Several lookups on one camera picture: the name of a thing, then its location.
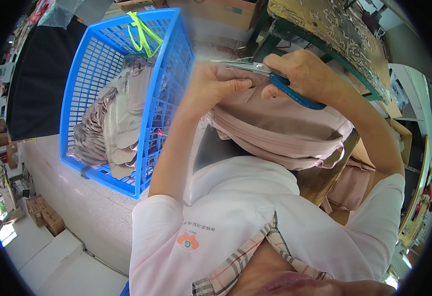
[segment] lips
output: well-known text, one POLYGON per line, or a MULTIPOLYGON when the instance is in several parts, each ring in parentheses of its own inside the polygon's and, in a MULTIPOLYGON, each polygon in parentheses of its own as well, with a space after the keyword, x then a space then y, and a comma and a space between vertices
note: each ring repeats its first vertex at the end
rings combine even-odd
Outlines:
POLYGON ((271 292, 280 289, 284 286, 296 284, 297 282, 303 285, 304 283, 315 281, 312 277, 298 272, 285 273, 273 281, 266 283, 260 288, 259 293, 271 292))

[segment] plaid collar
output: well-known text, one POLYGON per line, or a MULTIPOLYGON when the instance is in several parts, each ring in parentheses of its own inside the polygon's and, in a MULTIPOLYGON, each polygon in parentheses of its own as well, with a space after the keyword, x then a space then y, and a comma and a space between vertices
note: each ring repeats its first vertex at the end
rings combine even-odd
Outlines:
POLYGON ((264 238, 267 238, 272 247, 280 254, 280 256, 290 263, 297 272, 307 274, 317 280, 333 278, 331 274, 321 272, 290 255, 287 244, 285 244, 280 231, 278 231, 277 213, 275 213, 272 221, 267 223, 258 234, 256 234, 252 239, 246 241, 236 250, 236 252, 234 252, 206 277, 195 281, 193 283, 192 296, 222 296, 228 293, 236 284, 243 269, 264 238))

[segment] blue scissors handle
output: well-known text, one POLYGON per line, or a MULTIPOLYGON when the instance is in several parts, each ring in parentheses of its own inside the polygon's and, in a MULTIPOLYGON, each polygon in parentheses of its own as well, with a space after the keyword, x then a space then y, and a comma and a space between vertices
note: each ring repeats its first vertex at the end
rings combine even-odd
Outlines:
POLYGON ((277 86, 282 92, 285 92, 290 98, 292 98, 300 105, 313 110, 322 110, 326 107, 325 104, 311 102, 303 98, 299 93, 289 87, 290 81, 287 78, 273 73, 269 75, 269 78, 271 79, 271 83, 273 85, 277 86))

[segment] tiled floor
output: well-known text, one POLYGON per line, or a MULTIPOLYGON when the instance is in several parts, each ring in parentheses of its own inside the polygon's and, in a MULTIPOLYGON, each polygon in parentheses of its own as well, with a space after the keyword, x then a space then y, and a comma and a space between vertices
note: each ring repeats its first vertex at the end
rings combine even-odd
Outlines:
MULTIPOLYGON (((218 46, 194 41, 195 63, 202 60, 232 59, 218 46)), ((229 41, 235 48, 240 42, 229 41)), ((206 123, 200 123, 190 157, 193 167, 206 123)), ((128 274, 132 247, 132 209, 137 201, 99 183, 80 177, 59 160, 59 135, 38 138, 19 145, 21 161, 34 178, 37 194, 60 214, 67 228, 81 239, 86 248, 107 264, 128 274)))

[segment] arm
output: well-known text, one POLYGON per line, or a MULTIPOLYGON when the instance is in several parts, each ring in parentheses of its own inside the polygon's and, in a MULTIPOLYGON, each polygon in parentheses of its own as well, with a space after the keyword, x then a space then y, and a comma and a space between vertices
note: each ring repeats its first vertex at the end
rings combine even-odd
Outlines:
POLYGON ((248 79, 220 81, 219 65, 201 62, 173 118, 150 181, 149 197, 167 195, 183 200, 188 161, 199 119, 224 96, 252 86, 248 79))
MULTIPOLYGON (((300 95, 335 108, 352 122, 376 167, 375 183, 396 173, 405 176, 399 148, 385 119, 317 56, 298 50, 282 57, 269 55, 264 63, 286 74, 290 87, 300 95)), ((287 95, 271 84, 262 91, 262 97, 269 96, 287 95)))

